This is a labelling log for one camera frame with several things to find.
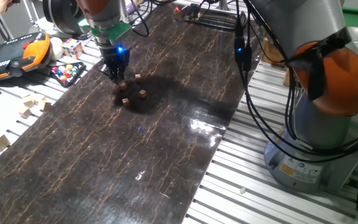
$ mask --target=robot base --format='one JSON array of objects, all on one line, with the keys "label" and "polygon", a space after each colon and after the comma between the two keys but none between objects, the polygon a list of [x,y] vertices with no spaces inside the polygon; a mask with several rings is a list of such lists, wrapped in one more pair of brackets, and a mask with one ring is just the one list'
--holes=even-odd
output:
[{"label": "robot base", "polygon": [[[284,131],[282,137],[300,147],[300,144],[288,135],[287,130]],[[311,156],[300,153],[282,141],[279,141],[278,145],[297,158],[311,161],[330,158],[330,156]],[[306,193],[319,190],[340,190],[358,165],[358,151],[335,161],[314,164],[300,162],[285,155],[271,142],[265,148],[264,157],[267,169],[277,182],[290,189]]]}]

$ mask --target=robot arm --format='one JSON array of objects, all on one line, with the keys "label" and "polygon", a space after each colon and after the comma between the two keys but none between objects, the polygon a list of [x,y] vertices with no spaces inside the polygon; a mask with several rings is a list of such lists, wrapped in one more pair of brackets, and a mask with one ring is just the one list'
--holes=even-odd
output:
[{"label": "robot arm", "polygon": [[326,114],[357,114],[358,28],[346,27],[339,1],[250,2],[277,37],[282,54],[296,59],[287,64],[309,100]]},{"label": "robot arm", "polygon": [[83,11],[85,25],[95,36],[104,63],[108,66],[106,75],[114,82],[124,79],[124,72],[129,63],[129,49],[121,46],[120,40],[132,30],[126,21],[125,3],[123,0],[77,0]]}]

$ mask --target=metal slat surface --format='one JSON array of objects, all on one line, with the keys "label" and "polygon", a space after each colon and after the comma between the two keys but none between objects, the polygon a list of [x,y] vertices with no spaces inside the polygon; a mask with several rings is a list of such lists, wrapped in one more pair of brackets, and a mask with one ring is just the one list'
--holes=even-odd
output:
[{"label": "metal slat surface", "polygon": [[[282,85],[284,76],[284,68],[260,62],[249,84],[254,105],[275,131],[284,124],[288,95]],[[243,96],[189,211],[204,220],[222,222],[215,218],[216,214],[220,219],[228,218],[223,223],[263,223],[266,218],[269,223],[355,223],[357,189],[345,186],[333,194],[286,189],[265,167],[266,143]],[[246,188],[245,194],[240,194],[242,187]],[[237,219],[241,214],[226,208],[230,206],[244,213],[242,219]]]}]

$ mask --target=black cable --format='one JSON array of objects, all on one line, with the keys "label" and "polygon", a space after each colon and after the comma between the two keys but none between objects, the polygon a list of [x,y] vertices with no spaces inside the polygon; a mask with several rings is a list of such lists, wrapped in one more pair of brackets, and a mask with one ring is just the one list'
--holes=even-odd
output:
[{"label": "black cable", "polygon": [[230,3],[232,3],[232,2],[237,2],[237,0],[232,0],[232,1],[227,2],[227,3],[226,3],[226,6],[227,6],[228,4],[230,4]]},{"label": "black cable", "polygon": [[[146,10],[142,13],[142,17],[147,13],[147,11],[149,10],[149,7],[150,7],[150,1],[147,1],[147,7],[146,7]],[[138,18],[139,18],[139,16],[136,17],[135,19],[133,19],[131,22],[135,22]],[[132,25],[132,26],[135,27],[135,26],[139,26],[140,24],[142,24],[142,23],[138,23],[138,24]]]},{"label": "black cable", "polygon": [[205,14],[209,11],[210,7],[211,7],[211,3],[208,3],[208,8],[207,8],[207,10],[204,12],[204,14],[202,16],[205,16]]},{"label": "black cable", "polygon": [[[142,16],[143,16],[144,14],[146,14],[147,10],[149,10],[149,3],[150,3],[150,1],[147,1],[147,9],[146,9],[145,12],[143,12]],[[148,14],[148,15],[146,16],[146,18],[144,19],[145,22],[147,22],[147,20],[150,18],[151,14],[152,14],[152,11],[153,11],[153,3],[151,3],[151,7],[150,7],[150,12],[149,12],[149,14]],[[138,23],[138,24],[136,24],[136,25],[133,25],[133,27],[137,27],[137,26],[140,26],[140,25],[142,25],[141,22]]]},{"label": "black cable", "polygon": [[238,0],[233,0],[233,1],[236,2],[237,19],[239,19],[239,18],[240,18],[240,6],[239,6],[239,1],[238,1]]},{"label": "black cable", "polygon": [[262,49],[262,52],[264,53],[264,55],[266,56],[267,59],[269,59],[269,60],[270,60],[271,62],[273,62],[273,63],[283,63],[283,62],[285,62],[284,60],[279,61],[279,62],[276,62],[276,61],[270,59],[269,56],[267,56],[267,54],[266,54],[266,52],[265,52],[265,50],[264,50],[264,46],[262,45],[262,43],[261,43],[261,41],[260,41],[258,35],[256,34],[256,32],[255,32],[255,30],[254,30],[254,28],[253,28],[252,26],[251,26],[251,29],[252,29],[253,33],[255,34],[256,39],[258,40],[258,43],[259,43],[259,45],[260,45],[260,48]]},{"label": "black cable", "polygon": [[[240,71],[240,76],[243,76],[243,72],[242,72],[242,68],[241,66],[239,66],[239,71]],[[246,72],[246,75],[245,75],[245,79],[248,79],[248,72]],[[324,162],[330,162],[330,161],[335,161],[337,159],[340,159],[340,158],[343,158],[345,156],[348,156],[352,153],[355,153],[356,151],[358,151],[358,147],[355,147],[353,150],[349,150],[347,152],[345,152],[344,154],[341,154],[339,156],[336,156],[336,157],[332,157],[330,159],[323,159],[323,160],[319,160],[319,161],[311,161],[311,160],[307,160],[307,159],[302,159],[302,158],[299,158],[299,157],[296,157],[296,156],[293,156],[291,155],[290,153],[288,153],[286,150],[282,149],[273,139],[271,139],[269,137],[269,135],[265,132],[265,130],[261,127],[261,125],[259,124],[259,122],[257,121],[254,113],[252,112],[252,109],[251,109],[251,106],[250,104],[252,102],[251,98],[250,98],[250,95],[249,95],[249,92],[248,92],[248,85],[246,85],[245,81],[243,81],[243,85],[244,85],[244,88],[246,89],[246,98],[247,98],[247,106],[248,106],[248,109],[249,109],[249,112],[250,112],[250,115],[252,116],[252,119],[255,121],[256,125],[258,126],[258,128],[261,130],[262,134],[280,151],[282,151],[285,155],[291,157],[291,158],[294,158],[300,162],[308,162],[308,163],[324,163]]]},{"label": "black cable", "polygon": [[141,33],[137,32],[137,31],[134,30],[134,29],[132,29],[132,31],[134,31],[135,34],[137,34],[137,35],[139,35],[139,36],[141,36],[141,37],[148,37],[148,36],[149,36],[149,28],[147,27],[147,24],[146,24],[146,22],[143,20],[143,17],[141,16],[139,10],[137,10],[137,6],[135,5],[134,0],[131,0],[131,3],[132,3],[132,5],[134,6],[137,15],[140,17],[140,19],[141,19],[141,21],[142,21],[144,27],[146,28],[146,35],[141,34]]},{"label": "black cable", "polygon": [[[257,37],[257,40],[259,42],[260,47],[262,48],[263,53],[265,54],[265,56],[271,60],[265,53],[263,46],[260,42],[260,39],[258,38],[258,35],[256,34],[254,28],[251,26],[251,29],[253,30],[255,36]],[[285,114],[284,114],[284,122],[285,122],[285,126],[288,128],[288,134],[290,135],[290,137],[292,139],[296,139],[296,134],[293,130],[293,126],[292,126],[292,120],[291,120],[291,114],[293,113],[293,104],[295,103],[295,101],[293,99],[295,99],[295,87],[292,85],[291,86],[291,77],[293,75],[293,69],[291,68],[291,66],[287,66],[289,71],[290,71],[290,87],[288,90],[288,99],[287,99],[287,103],[285,105]]]}]

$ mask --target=work table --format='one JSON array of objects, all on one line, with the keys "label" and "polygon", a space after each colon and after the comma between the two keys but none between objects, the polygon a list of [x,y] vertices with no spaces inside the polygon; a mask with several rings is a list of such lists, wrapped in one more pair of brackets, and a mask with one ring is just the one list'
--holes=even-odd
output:
[{"label": "work table", "polygon": [[0,223],[181,223],[244,89],[233,33],[170,6],[147,23],[126,39],[142,82],[93,68],[0,156]]}]

